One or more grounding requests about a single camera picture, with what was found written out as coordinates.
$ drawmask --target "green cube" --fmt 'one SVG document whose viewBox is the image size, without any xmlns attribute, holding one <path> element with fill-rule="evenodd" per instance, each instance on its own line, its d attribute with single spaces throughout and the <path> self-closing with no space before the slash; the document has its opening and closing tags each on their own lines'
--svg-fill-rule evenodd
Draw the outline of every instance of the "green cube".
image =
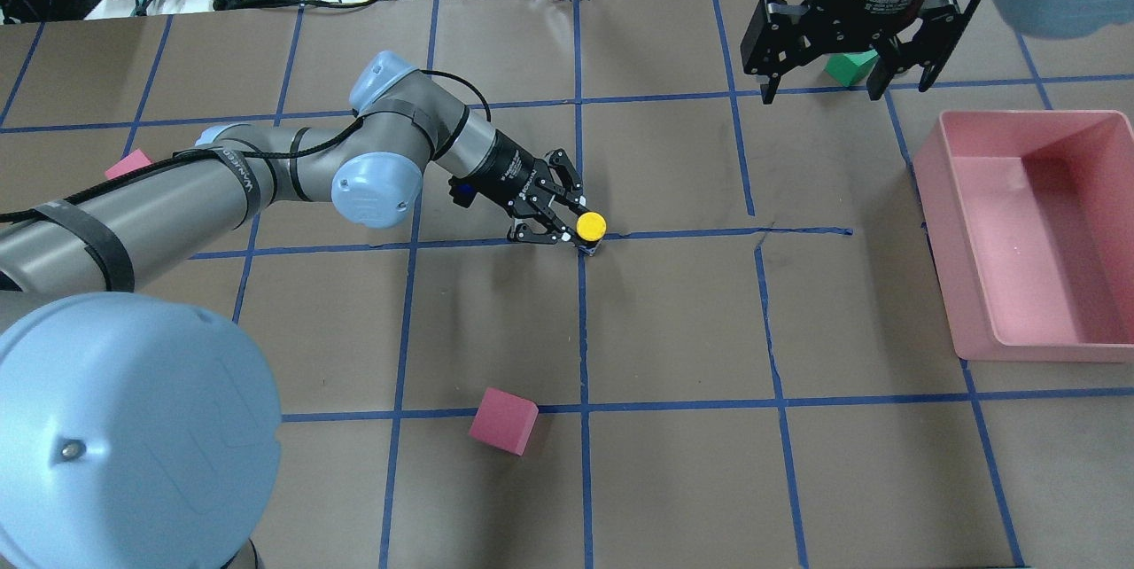
<svg viewBox="0 0 1134 569">
<path fill-rule="evenodd" d="M 874 51 L 840 52 L 827 60 L 827 74 L 843 87 L 853 87 L 870 74 L 875 60 L 878 53 Z"/>
</svg>

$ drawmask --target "pink tray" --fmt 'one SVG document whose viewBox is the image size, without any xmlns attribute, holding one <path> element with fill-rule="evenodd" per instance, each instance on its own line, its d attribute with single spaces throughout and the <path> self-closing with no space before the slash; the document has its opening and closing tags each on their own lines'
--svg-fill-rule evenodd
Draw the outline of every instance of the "pink tray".
<svg viewBox="0 0 1134 569">
<path fill-rule="evenodd" d="M 960 358 L 1134 362 L 1126 116 L 942 112 L 914 169 Z"/>
</svg>

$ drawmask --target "yellow object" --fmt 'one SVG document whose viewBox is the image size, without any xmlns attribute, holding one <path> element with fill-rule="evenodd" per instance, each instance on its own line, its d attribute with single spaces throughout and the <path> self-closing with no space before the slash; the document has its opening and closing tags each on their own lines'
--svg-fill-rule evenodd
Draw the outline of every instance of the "yellow object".
<svg viewBox="0 0 1134 569">
<path fill-rule="evenodd" d="M 607 235 L 607 219 L 600 213 L 583 213 L 575 227 L 583 241 L 595 243 Z"/>
</svg>

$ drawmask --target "pink cube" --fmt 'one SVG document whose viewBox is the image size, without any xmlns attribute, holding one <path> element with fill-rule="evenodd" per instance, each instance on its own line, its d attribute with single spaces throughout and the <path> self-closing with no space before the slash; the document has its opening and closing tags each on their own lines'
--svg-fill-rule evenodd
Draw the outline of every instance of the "pink cube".
<svg viewBox="0 0 1134 569">
<path fill-rule="evenodd" d="M 135 150 L 135 152 L 130 152 L 126 156 L 122 156 L 121 161 L 118 161 L 117 164 L 109 167 L 107 172 L 102 172 L 102 175 L 105 175 L 108 180 L 115 180 L 115 178 L 121 177 L 126 172 L 145 169 L 145 167 L 150 164 L 153 164 L 153 161 L 150 161 L 150 158 L 145 156 L 145 152 Z"/>
<path fill-rule="evenodd" d="M 957 355 L 1134 362 L 1126 116 L 943 112 L 914 168 Z"/>
<path fill-rule="evenodd" d="M 488 388 L 468 435 L 493 448 L 523 456 L 539 413 L 540 408 L 531 400 Z"/>
</svg>

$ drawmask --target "blue tape grid line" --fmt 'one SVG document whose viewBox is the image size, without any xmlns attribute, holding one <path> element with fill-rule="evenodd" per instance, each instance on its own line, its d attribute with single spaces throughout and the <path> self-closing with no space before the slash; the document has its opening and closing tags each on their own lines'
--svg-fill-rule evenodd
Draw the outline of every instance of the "blue tape grid line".
<svg viewBox="0 0 1134 569">
<path fill-rule="evenodd" d="M 1043 87 L 1043 79 L 1041 79 L 1040 71 L 1032 59 L 1032 51 L 1029 51 L 1024 35 L 1021 35 L 1019 31 L 1016 31 L 1016 43 L 1019 44 L 1019 52 L 1023 53 L 1027 69 L 1032 73 L 1032 82 L 1035 84 L 1036 92 L 1040 93 L 1040 99 L 1043 100 L 1043 107 L 1051 110 L 1051 100 L 1048 99 L 1048 90 Z"/>
<path fill-rule="evenodd" d="M 276 101 L 276 113 L 272 116 L 272 126 L 280 125 L 284 120 L 284 104 L 287 102 L 287 90 L 291 84 L 291 68 L 295 65 L 295 52 L 299 45 L 299 31 L 303 28 L 303 8 L 295 15 L 295 28 L 291 31 L 291 45 L 288 48 L 287 63 L 284 66 L 284 82 L 280 84 L 279 100 Z M 244 249 L 244 270 L 240 270 L 240 286 L 236 289 L 236 303 L 232 303 L 232 323 L 240 322 L 240 312 L 244 311 L 244 294 L 248 289 L 248 278 L 252 274 L 252 261 L 256 257 L 256 235 L 260 233 L 260 214 L 252 218 L 252 226 L 248 229 L 248 245 Z"/>
<path fill-rule="evenodd" d="M 134 148 L 134 137 L 137 136 L 138 124 L 142 124 L 142 113 L 145 112 L 145 104 L 150 101 L 150 91 L 153 88 L 153 79 L 158 76 L 158 66 L 161 65 L 161 56 L 166 52 L 166 43 L 169 40 L 170 28 L 174 28 L 175 15 L 166 17 L 166 27 L 161 31 L 161 41 L 158 42 L 158 52 L 154 52 L 153 65 L 150 66 L 150 76 L 145 79 L 145 87 L 142 88 L 142 100 L 138 100 L 137 112 L 134 112 L 134 121 L 130 122 L 130 134 L 126 136 L 126 145 L 122 148 L 122 158 Z"/>
<path fill-rule="evenodd" d="M 430 17 L 429 51 L 425 68 L 433 68 L 433 57 L 437 52 L 437 20 L 440 0 L 433 0 Z M 390 427 L 390 451 L 386 464 L 386 496 L 382 501 L 381 538 L 379 542 L 378 566 L 386 569 L 390 563 L 390 530 L 393 526 L 393 496 L 397 486 L 398 447 L 401 442 L 401 413 L 406 398 L 406 367 L 409 362 L 409 326 L 414 311 L 414 281 L 417 274 L 417 247 L 421 233 L 422 196 L 414 202 L 413 227 L 409 232 L 409 257 L 406 262 L 406 291 L 401 302 L 401 339 L 398 343 L 398 375 L 393 391 L 393 416 Z"/>
<path fill-rule="evenodd" d="M 1019 37 L 1021 48 L 1025 48 L 1023 39 Z M 1044 104 L 1047 108 L 1051 108 L 1051 104 L 1047 101 L 1047 94 L 1042 92 L 1042 85 L 1036 80 L 1036 87 L 1040 88 L 1043 95 Z M 917 192 L 917 181 L 914 177 L 914 165 L 909 158 L 909 150 L 906 147 L 906 137 L 902 131 L 902 121 L 899 121 L 897 112 L 894 108 L 894 100 L 890 96 L 890 92 L 885 93 L 886 95 L 886 107 L 890 114 L 890 125 L 894 128 L 894 136 L 897 138 L 899 152 L 902 152 L 902 158 L 906 162 L 906 169 L 909 172 L 909 180 L 912 181 L 914 193 L 917 194 L 917 201 L 921 202 L 921 194 Z M 929 241 L 929 235 L 925 235 L 925 246 L 932 254 L 932 246 Z M 1000 509 L 1000 520 L 1004 525 L 1005 536 L 1008 541 L 1008 547 L 1012 550 L 1013 562 L 1016 567 L 1023 567 L 1024 560 L 1023 554 L 1019 550 L 1019 541 L 1016 538 L 1016 528 L 1013 526 L 1012 512 L 1008 509 L 1008 501 L 1005 500 L 1004 489 L 1000 485 L 1000 470 L 997 468 L 996 455 L 992 452 L 992 440 L 989 439 L 988 424 L 984 423 L 984 411 L 981 409 L 981 400 L 976 394 L 976 384 L 973 380 L 972 372 L 968 372 L 968 363 L 960 362 L 962 374 L 965 379 L 965 388 L 968 392 L 968 401 L 973 409 L 973 419 L 976 421 L 976 432 L 980 435 L 981 449 L 984 452 L 984 461 L 989 469 L 989 479 L 992 481 L 992 490 L 996 493 L 997 507 Z"/>
<path fill-rule="evenodd" d="M 996 495 L 997 508 L 1000 509 L 1000 520 L 1004 524 L 1005 536 L 1008 537 L 1012 562 L 1016 567 L 1023 567 L 1024 553 L 1019 550 L 1019 540 L 1016 537 L 1016 525 L 1013 525 L 1012 511 L 1008 509 L 1008 499 L 1004 493 L 1004 484 L 1000 483 L 1000 468 L 996 464 L 992 440 L 989 438 L 989 428 L 984 422 L 984 410 L 981 408 L 981 400 L 976 396 L 976 383 L 973 382 L 973 373 L 968 371 L 968 362 L 960 362 L 960 371 L 965 376 L 965 388 L 968 390 L 970 404 L 973 407 L 973 417 L 976 419 L 976 432 L 981 438 L 981 449 L 984 449 L 984 460 L 989 468 L 989 479 L 992 481 L 992 493 Z"/>
<path fill-rule="evenodd" d="M 1128 82 L 1134 80 L 1134 73 L 1120 73 L 1114 75 L 1074 75 L 1065 77 L 1038 77 L 1036 79 L 982 79 L 968 82 L 937 82 L 934 88 L 947 87 L 1007 87 L 1007 85 L 1032 85 L 1040 84 L 1046 87 L 1048 84 L 1089 84 L 1089 82 Z M 909 92 L 916 90 L 916 84 L 890 84 L 891 92 Z M 821 94 L 831 92 L 863 92 L 865 87 L 802 87 L 780 88 L 778 94 Z M 490 103 L 490 108 L 547 108 L 547 105 L 570 105 L 587 103 L 638 103 L 649 101 L 684 101 L 684 100 L 721 100 L 722 97 L 736 94 L 736 96 L 759 96 L 759 90 L 737 90 L 730 92 L 692 92 L 692 93 L 669 93 L 669 94 L 635 94 L 620 96 L 583 96 L 579 100 L 534 100 L 534 101 L 501 101 Z M 15 96 L 12 92 L 9 101 Z M 473 109 L 482 109 L 481 104 L 468 104 Z M 346 117 L 350 116 L 349 110 L 313 110 L 312 112 L 284 112 L 279 116 L 284 120 L 307 120 L 318 117 Z M 215 117 L 186 117 L 181 120 L 141 120 L 138 128 L 154 128 L 154 126 L 181 126 L 188 124 L 231 124 L 232 121 L 269 121 L 276 120 L 274 113 L 266 116 L 215 116 Z M 88 130 L 104 128 L 130 128 L 133 121 L 104 121 L 104 124 L 65 124 L 43 126 L 12 126 L 12 128 L 0 128 L 0 134 L 18 133 L 60 133 L 61 130 Z"/>
<path fill-rule="evenodd" d="M 712 0 L 713 15 L 717 17 L 717 32 L 720 34 L 720 51 L 725 56 L 725 77 L 728 79 L 728 103 L 733 110 L 733 134 L 736 137 L 736 156 L 741 163 L 741 181 L 744 185 L 744 205 L 748 216 L 756 216 L 752 203 L 752 185 L 748 180 L 748 156 L 744 152 L 744 133 L 741 128 L 741 108 L 736 102 L 736 79 L 733 75 L 733 56 L 728 48 L 728 35 L 725 32 L 725 16 L 720 11 L 720 0 Z"/>
<path fill-rule="evenodd" d="M 46 24 L 40 22 L 40 28 L 35 29 L 35 36 L 32 37 L 32 44 L 28 45 L 27 54 L 24 57 L 24 65 L 20 65 L 19 73 L 16 74 L 16 82 L 11 85 L 11 92 L 8 93 L 8 100 L 3 102 L 3 112 L 0 112 L 0 126 L 3 126 L 5 120 L 8 118 L 8 111 L 11 110 L 11 104 L 16 101 L 16 93 L 19 92 L 19 84 L 23 84 L 24 76 L 27 74 L 27 68 L 32 65 L 32 56 L 35 54 L 35 49 L 40 45 L 40 37 L 43 36 L 44 26 L 46 26 Z"/>
<path fill-rule="evenodd" d="M 1058 400 L 1134 397 L 1134 388 L 1065 388 L 1064 390 L 1015 390 L 1008 392 L 976 392 L 982 402 L 992 400 Z M 587 404 L 587 413 L 628 411 L 697 411 L 722 408 L 839 408 L 857 406 L 906 406 L 923 404 L 971 404 L 968 392 L 939 392 L 939 394 L 892 394 L 871 397 L 801 397 L 777 399 L 713 399 L 713 400 L 641 400 L 641 402 Z M 583 406 L 539 406 L 540 413 L 583 413 Z M 405 421 L 428 418 L 460 418 L 476 415 L 476 408 L 417 408 L 416 410 L 372 410 L 345 413 L 287 413 L 285 423 L 329 423 L 329 421 Z"/>
<path fill-rule="evenodd" d="M 792 509 L 792 527 L 795 529 L 795 551 L 799 566 L 809 569 L 807 542 L 803 532 L 803 512 L 799 509 L 799 489 L 795 476 L 795 455 L 792 452 L 792 432 L 787 421 L 787 402 L 784 397 L 784 381 L 776 364 L 776 347 L 769 319 L 768 275 L 764 273 L 764 250 L 756 246 L 753 253 L 756 263 L 756 282 L 760 287 L 760 314 L 763 319 L 764 340 L 768 343 L 768 363 L 772 375 L 772 391 L 776 394 L 776 410 L 779 414 L 780 444 L 784 449 L 784 473 L 787 476 L 788 504 Z"/>
<path fill-rule="evenodd" d="M 572 2 L 572 36 L 575 51 L 575 167 L 583 170 L 583 19 L 579 0 Z M 583 475 L 583 567 L 594 569 L 594 502 L 591 485 L 591 375 L 587 372 L 586 262 L 576 257 L 578 271 L 578 400 Z"/>
</svg>

